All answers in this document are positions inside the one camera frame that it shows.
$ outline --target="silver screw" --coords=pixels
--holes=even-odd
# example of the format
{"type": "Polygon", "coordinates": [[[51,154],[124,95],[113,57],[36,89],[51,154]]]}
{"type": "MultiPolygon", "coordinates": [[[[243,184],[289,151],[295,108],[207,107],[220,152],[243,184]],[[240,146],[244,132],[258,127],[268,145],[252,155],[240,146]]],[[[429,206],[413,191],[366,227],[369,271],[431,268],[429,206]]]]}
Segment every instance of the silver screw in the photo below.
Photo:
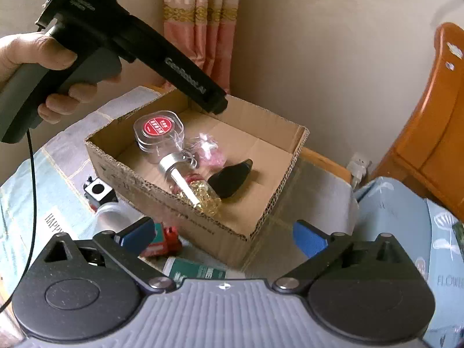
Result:
{"type": "Polygon", "coordinates": [[[153,278],[148,281],[148,284],[154,289],[167,289],[172,286],[173,281],[170,278],[153,278]]]}
{"type": "Polygon", "coordinates": [[[275,284],[282,290],[292,290],[300,285],[300,281],[295,278],[280,278],[275,282],[275,284]]]}

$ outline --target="pink plastic bag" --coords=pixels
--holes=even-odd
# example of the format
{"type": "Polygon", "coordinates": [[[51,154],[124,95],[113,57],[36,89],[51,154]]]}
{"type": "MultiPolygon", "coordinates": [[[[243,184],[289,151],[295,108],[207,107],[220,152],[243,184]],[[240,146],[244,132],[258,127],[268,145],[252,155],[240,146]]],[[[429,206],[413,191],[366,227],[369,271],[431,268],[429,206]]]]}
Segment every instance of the pink plastic bag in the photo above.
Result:
{"type": "Polygon", "coordinates": [[[190,139],[186,144],[186,150],[194,154],[199,167],[221,169],[227,161],[217,141],[207,133],[200,133],[198,137],[190,139]]]}

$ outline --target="glass jar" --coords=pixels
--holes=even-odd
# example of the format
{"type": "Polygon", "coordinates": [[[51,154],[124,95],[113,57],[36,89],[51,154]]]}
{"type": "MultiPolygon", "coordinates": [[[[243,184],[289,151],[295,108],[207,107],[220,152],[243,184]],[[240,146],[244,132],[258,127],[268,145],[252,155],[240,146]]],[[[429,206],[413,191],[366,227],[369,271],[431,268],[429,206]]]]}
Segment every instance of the glass jar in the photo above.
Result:
{"type": "Polygon", "coordinates": [[[174,195],[208,216],[217,214],[221,199],[195,171],[196,160],[191,153],[171,153],[160,161],[158,167],[174,195]]]}

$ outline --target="gold curtain trim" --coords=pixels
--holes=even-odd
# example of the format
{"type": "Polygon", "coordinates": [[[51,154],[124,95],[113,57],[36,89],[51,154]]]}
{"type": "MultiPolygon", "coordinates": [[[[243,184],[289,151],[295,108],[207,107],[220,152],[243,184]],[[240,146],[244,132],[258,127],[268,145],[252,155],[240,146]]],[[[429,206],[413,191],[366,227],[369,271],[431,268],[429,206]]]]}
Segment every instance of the gold curtain trim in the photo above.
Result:
{"type": "Polygon", "coordinates": [[[196,6],[184,9],[164,5],[165,21],[219,23],[220,21],[236,21],[237,13],[237,8],[213,9],[205,6],[196,6]]]}

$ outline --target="silver bottle cap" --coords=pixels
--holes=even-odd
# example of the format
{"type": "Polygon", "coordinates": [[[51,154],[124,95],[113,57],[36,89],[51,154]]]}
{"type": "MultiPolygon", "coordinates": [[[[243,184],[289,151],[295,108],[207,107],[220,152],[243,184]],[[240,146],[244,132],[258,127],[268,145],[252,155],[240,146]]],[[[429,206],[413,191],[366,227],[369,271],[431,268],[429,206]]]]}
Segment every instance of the silver bottle cap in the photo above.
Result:
{"type": "Polygon", "coordinates": [[[181,162],[188,162],[192,169],[197,167],[197,160],[194,156],[190,152],[183,150],[182,152],[171,153],[163,157],[158,164],[158,169],[166,176],[169,175],[177,163],[181,162]]]}

